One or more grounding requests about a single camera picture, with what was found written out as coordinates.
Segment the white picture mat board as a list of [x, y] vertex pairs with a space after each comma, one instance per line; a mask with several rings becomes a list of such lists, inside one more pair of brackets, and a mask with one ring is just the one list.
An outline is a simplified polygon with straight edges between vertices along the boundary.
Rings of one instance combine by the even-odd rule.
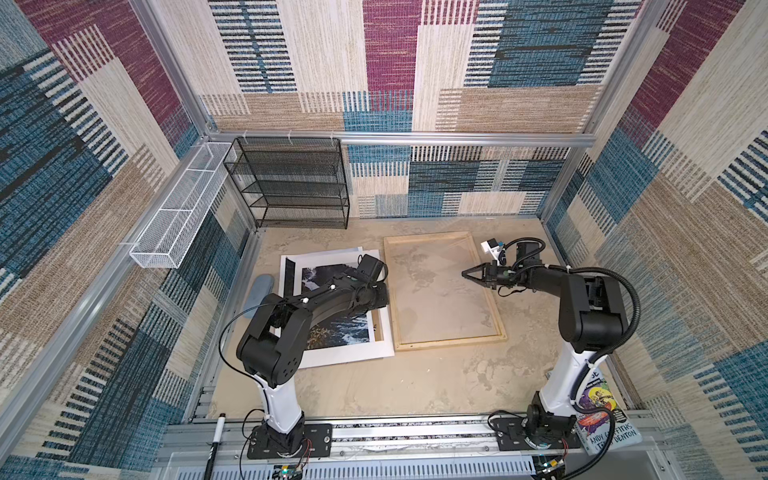
[[[296, 263], [296, 277], [293, 285], [293, 295], [307, 294], [303, 293], [302, 288], [302, 269], [318, 265], [344, 264], [347, 267], [356, 267], [359, 265], [364, 255], [371, 255], [375, 258], [380, 256], [377, 250], [365, 250], [360, 253], [347, 253], [320, 256], [315, 258], [299, 259]], [[371, 341], [363, 344], [353, 344], [341, 347], [332, 347], [319, 350], [308, 350], [306, 348], [300, 364], [302, 369], [322, 367], [336, 364], [352, 363], [358, 361], [375, 360], [394, 355], [394, 342], [392, 327], [390, 322], [389, 309], [387, 307], [379, 309], [384, 330], [384, 340], [375, 342], [373, 338], [373, 328], [370, 312], [366, 313], [371, 332]]]

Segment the blue grey glasses case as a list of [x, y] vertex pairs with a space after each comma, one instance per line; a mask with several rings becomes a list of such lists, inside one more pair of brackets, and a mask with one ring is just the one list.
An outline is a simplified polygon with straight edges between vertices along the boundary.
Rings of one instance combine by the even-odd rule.
[[243, 318], [253, 318], [264, 298], [272, 292], [274, 282], [274, 277], [270, 274], [262, 274], [255, 278], [243, 307]]

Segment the waterfall bridge photo print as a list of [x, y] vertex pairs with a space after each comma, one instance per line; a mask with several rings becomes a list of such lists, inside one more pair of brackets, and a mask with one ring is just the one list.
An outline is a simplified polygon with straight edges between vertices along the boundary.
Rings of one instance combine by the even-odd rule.
[[[302, 269], [302, 292], [306, 293], [327, 284], [334, 275], [347, 269], [344, 264], [318, 265]], [[314, 325], [309, 332], [308, 350], [327, 349], [353, 344], [369, 343], [371, 332], [366, 314], [357, 317], [328, 319]]]

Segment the black white marker pen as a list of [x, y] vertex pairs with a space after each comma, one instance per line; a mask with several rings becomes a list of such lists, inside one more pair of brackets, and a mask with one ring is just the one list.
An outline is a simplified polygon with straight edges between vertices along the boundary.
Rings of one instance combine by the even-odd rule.
[[203, 480], [211, 480], [213, 478], [216, 456], [222, 440], [225, 424], [226, 414], [221, 413], [217, 418], [213, 439], [210, 445], [210, 450], [203, 473]]

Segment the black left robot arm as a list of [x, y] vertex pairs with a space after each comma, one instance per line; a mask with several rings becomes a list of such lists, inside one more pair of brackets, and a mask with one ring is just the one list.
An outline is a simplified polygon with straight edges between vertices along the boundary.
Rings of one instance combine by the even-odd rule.
[[257, 450], [251, 459], [311, 455], [305, 414], [293, 377], [299, 369], [310, 330], [327, 320], [354, 318], [388, 304], [387, 266], [364, 254], [356, 267], [346, 266], [305, 294], [268, 294], [255, 309], [241, 337], [236, 357], [244, 374], [261, 387], [264, 419], [254, 431]]

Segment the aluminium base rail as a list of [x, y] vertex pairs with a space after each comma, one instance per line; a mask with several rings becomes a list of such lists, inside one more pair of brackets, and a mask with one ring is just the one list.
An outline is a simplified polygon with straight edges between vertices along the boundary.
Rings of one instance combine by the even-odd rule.
[[216, 423], [169, 427], [150, 476], [153, 479], [280, 479], [281, 469], [302, 466], [305, 479], [538, 479], [545, 463], [561, 458], [548, 474], [557, 479], [587, 463], [574, 442], [531, 450], [522, 440], [505, 440], [484, 415], [329, 418], [321, 440], [326, 457], [249, 459], [246, 435], [255, 422], [225, 424], [214, 466], [206, 469]]

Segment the colourful treehouse book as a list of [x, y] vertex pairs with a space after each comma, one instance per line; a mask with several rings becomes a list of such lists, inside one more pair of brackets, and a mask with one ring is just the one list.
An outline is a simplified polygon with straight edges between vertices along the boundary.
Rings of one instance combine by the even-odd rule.
[[598, 407], [605, 407], [615, 418], [615, 432], [610, 450], [640, 444], [642, 435], [628, 419], [611, 392], [604, 375], [599, 369], [593, 371], [585, 381], [577, 397], [577, 405], [587, 414], [577, 413], [577, 434], [590, 456], [595, 456], [603, 448], [610, 430], [609, 415], [603, 411], [595, 412]]

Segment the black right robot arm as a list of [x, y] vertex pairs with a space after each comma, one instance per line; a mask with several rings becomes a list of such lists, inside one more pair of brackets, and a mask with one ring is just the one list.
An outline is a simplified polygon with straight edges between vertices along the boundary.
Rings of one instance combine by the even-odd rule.
[[510, 295], [544, 292], [559, 299], [560, 357], [525, 417], [510, 429], [512, 435], [524, 435], [531, 447], [543, 449], [568, 436], [578, 414], [591, 413], [580, 403], [583, 385], [598, 364], [634, 333], [639, 300], [631, 284], [615, 272], [543, 262], [546, 243], [535, 237], [507, 244], [491, 239], [482, 248], [493, 260], [462, 271], [463, 278], [498, 294], [504, 289]]

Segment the brown frame backing board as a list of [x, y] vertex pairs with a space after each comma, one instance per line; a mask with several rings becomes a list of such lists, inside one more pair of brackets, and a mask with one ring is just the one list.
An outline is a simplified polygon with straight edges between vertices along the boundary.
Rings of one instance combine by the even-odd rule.
[[370, 311], [371, 314], [371, 320], [372, 320], [372, 328], [373, 328], [373, 338], [375, 342], [380, 342], [384, 340], [384, 330], [383, 330], [383, 324], [381, 320], [381, 312], [379, 309]]

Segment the light wooden picture frame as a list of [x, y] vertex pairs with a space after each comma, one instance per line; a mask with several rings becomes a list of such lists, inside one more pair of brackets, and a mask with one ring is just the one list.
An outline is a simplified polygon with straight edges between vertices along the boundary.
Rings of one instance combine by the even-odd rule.
[[491, 291], [462, 276], [480, 263], [469, 232], [386, 237], [383, 246], [396, 350], [507, 339]]

